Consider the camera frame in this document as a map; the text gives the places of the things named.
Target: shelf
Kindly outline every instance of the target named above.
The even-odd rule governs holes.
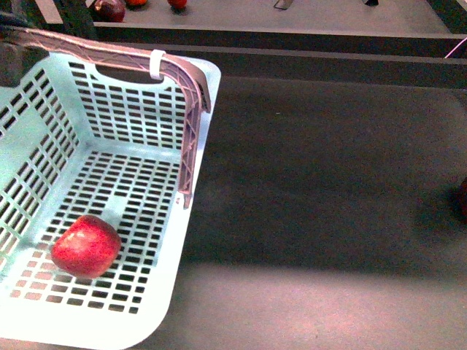
[[[94,24],[106,42],[441,58],[465,35],[452,34],[428,1],[301,0],[282,11],[271,0],[189,0],[175,14],[165,0],[149,0],[127,10],[124,23]]]
[[[192,28],[225,31],[320,33],[323,31],[371,35],[448,34],[426,1],[382,0],[368,7],[361,0],[297,0],[283,11],[271,0],[188,0],[180,15],[167,2],[149,0],[139,11],[127,11],[128,26]]]

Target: red apple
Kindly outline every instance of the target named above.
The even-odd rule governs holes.
[[[187,0],[167,0],[167,2],[177,11],[181,11],[187,6]]]
[[[97,0],[94,11],[107,22],[123,22],[125,17],[125,4],[123,0]]]
[[[147,3],[147,0],[125,0],[125,3],[129,7],[138,7],[145,5]]]
[[[93,215],[83,215],[56,241],[51,256],[71,275],[94,279],[107,271],[121,245],[112,226]]]

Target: basket hole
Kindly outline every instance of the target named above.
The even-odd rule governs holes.
[[[88,303],[88,307],[90,307],[90,308],[103,308],[104,303],[100,303],[100,302],[97,302],[97,301],[90,301]]]
[[[63,297],[59,297],[57,295],[49,295],[45,300],[51,303],[61,303]]]
[[[147,238],[147,233],[146,232],[139,232],[139,231],[136,231],[134,233],[134,236],[135,237],[140,237],[140,238]]]
[[[119,229],[117,230],[117,232],[118,232],[120,235],[124,235],[124,236],[129,236],[129,235],[131,234],[130,231],[128,231],[128,230],[123,230],[123,229],[121,229],[121,228],[119,228]]]
[[[94,206],[94,207],[97,207],[97,208],[104,208],[105,207],[104,203],[99,203],[99,202],[93,202],[91,205]]]
[[[49,270],[49,271],[54,271],[56,270],[57,266],[51,262],[44,262],[42,265],[41,265],[41,268],[44,269],[44,270]]]
[[[110,311],[122,312],[123,310],[125,310],[125,306],[116,305],[116,304],[110,304],[110,305],[109,305],[109,310],[110,310]]]
[[[33,87],[33,83],[29,82],[25,87],[24,87],[24,92],[27,93],[29,90]]]
[[[139,264],[140,259],[138,257],[126,257],[125,261],[127,261],[128,263]]]
[[[34,79],[35,79],[35,80],[39,80],[39,79],[41,79],[41,78],[44,76],[44,74],[45,74],[44,69],[41,69],[41,70],[39,71],[39,73],[37,73],[37,74],[34,76]]]
[[[72,74],[73,74],[73,77],[77,77],[77,78],[86,79],[88,77],[88,75],[86,73],[81,73],[81,72],[78,72],[78,71],[73,71]]]
[[[101,277],[106,279],[113,279],[115,277],[115,273],[106,271]]]
[[[25,298],[29,299],[29,300],[39,300],[41,298],[41,296],[42,296],[42,293],[29,292],[29,293],[26,293]]]
[[[72,277],[71,276],[67,276],[67,275],[57,275],[54,280],[57,281],[57,282],[63,282],[63,283],[70,283],[72,281]]]
[[[75,63],[75,62],[68,62],[69,66],[71,68],[76,68],[76,69],[85,69],[84,64],[81,63]]]
[[[10,128],[14,123],[16,123],[16,118],[15,117],[11,117],[8,119],[8,121],[4,124],[4,128],[5,129],[8,129]]]
[[[138,201],[128,201],[128,205],[129,206],[135,206],[135,207],[139,208],[141,206],[141,203],[138,202]]]
[[[115,289],[129,292],[131,290],[131,285],[118,283],[117,286],[115,286]]]
[[[36,279],[50,280],[52,279],[52,274],[50,272],[38,272],[34,277]]]
[[[138,249],[138,248],[130,248],[128,250],[128,253],[132,253],[132,254],[142,254],[143,252],[143,249]]]
[[[65,293],[67,291],[67,289],[68,289],[67,286],[62,286],[60,284],[54,284],[52,286],[52,291],[53,292]]]
[[[140,217],[139,218],[139,221],[143,221],[143,222],[152,222],[152,217]]]
[[[151,227],[149,225],[142,225],[142,224],[136,225],[136,228],[138,228],[140,230],[150,230],[151,229]]]
[[[134,244],[135,246],[144,246],[144,241],[133,239],[131,240],[131,244]]]
[[[49,90],[47,90],[47,92],[45,93],[45,97],[49,98],[49,97],[50,97],[50,95],[52,95],[52,94],[53,94],[53,89],[52,89],[52,88],[50,88],[50,89],[49,89]]]
[[[95,82],[92,85],[93,85],[93,88],[95,88],[95,89],[105,90],[105,85],[96,84]]]
[[[7,209],[9,208],[9,204],[5,203],[3,208],[0,210],[0,217],[3,217]]]
[[[122,267],[122,270],[129,271],[129,272],[137,272],[138,268],[136,266],[132,266],[132,265],[124,265]]]
[[[97,71],[105,77],[120,80],[122,82],[135,82],[137,84],[160,84],[161,80],[155,80],[147,72],[132,71],[130,74],[122,69],[96,65]],[[119,87],[110,86],[112,91],[122,91]]]
[[[75,299],[73,297],[69,298],[66,302],[68,305],[81,306],[83,301],[81,299]]]
[[[102,298],[102,299],[107,298],[107,295],[109,295],[109,293],[107,293],[107,292],[102,292],[102,291],[100,291],[100,290],[95,290],[95,291],[93,291],[93,294],[92,294],[93,297],[95,297],[95,298]]]
[[[130,198],[143,199],[143,196],[142,195],[137,195],[136,193],[131,193]]]
[[[32,289],[45,289],[47,285],[45,283],[33,282],[31,283]]]
[[[124,295],[124,294],[114,294],[114,295],[112,296],[112,299],[113,299],[113,300],[118,300],[118,301],[127,301],[128,296],[127,296],[127,295]]]
[[[102,210],[89,209],[89,210],[88,210],[88,213],[89,213],[89,214],[94,214],[94,215],[101,215],[101,214],[102,214]]]
[[[118,276],[118,279],[121,281],[134,281],[134,276],[121,274]]]
[[[138,208],[125,208],[125,211],[129,211],[130,213],[137,213],[139,210]]]
[[[143,209],[141,210],[141,214],[153,217],[155,215],[155,211]]]
[[[96,282],[96,287],[100,288],[110,288],[112,286],[112,283],[107,282],[107,281],[97,281]]]
[[[50,81],[49,79],[46,79],[44,80],[44,82],[40,85],[41,89],[45,89],[48,85],[50,84]]]
[[[88,290],[84,288],[73,288],[72,289],[72,294],[86,295],[87,293],[88,293]]]

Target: light blue basket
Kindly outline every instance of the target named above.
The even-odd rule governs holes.
[[[214,106],[218,68],[186,60],[206,75]],[[142,341],[169,307],[191,210],[178,192],[183,91],[170,79],[105,77],[53,52],[0,91],[0,337],[89,349]],[[201,114],[193,190],[211,115]],[[108,221],[123,241],[94,280],[50,260],[83,214]]]

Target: basket bottom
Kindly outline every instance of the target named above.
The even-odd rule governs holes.
[[[130,147],[79,148],[50,189],[7,266],[7,293],[23,298],[137,314],[177,193],[178,159]],[[60,271],[50,248],[81,215],[117,229],[122,248],[94,280]]]

